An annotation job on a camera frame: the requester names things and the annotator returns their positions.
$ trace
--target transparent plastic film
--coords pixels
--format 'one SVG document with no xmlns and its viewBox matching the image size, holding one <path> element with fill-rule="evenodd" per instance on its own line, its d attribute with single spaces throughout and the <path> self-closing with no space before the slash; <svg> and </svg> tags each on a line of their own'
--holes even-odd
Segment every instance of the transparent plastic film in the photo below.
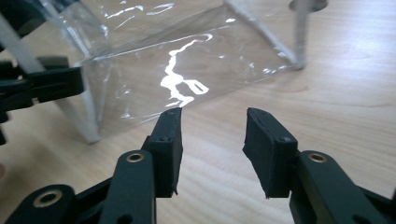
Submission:
<svg viewBox="0 0 396 224">
<path fill-rule="evenodd" d="M 114 48 L 93 62 L 113 64 L 103 119 L 103 131 L 107 127 L 109 133 L 292 69 L 282 51 L 227 5 Z"/>
<path fill-rule="evenodd" d="M 292 32 L 283 0 L 20 1 L 46 20 L 23 38 L 33 54 L 82 67 L 102 136 L 295 69 L 271 26 Z"/>
</svg>

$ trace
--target table surface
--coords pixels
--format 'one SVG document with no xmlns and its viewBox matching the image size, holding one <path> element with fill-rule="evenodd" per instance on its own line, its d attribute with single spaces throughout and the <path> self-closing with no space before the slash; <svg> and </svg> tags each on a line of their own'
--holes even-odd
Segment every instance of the table surface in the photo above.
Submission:
<svg viewBox="0 0 396 224">
<path fill-rule="evenodd" d="M 331 1 L 310 18 L 307 67 L 183 109 L 179 195 L 157 200 L 158 223 L 292 223 L 289 199 L 266 200 L 242 152 L 246 110 L 272 113 L 300 150 L 335 158 L 359 186 L 396 187 L 396 2 Z M 0 148 L 0 222 L 50 184 L 81 192 L 141 147 L 155 120 L 87 145 L 54 104 L 11 112 Z"/>
</svg>

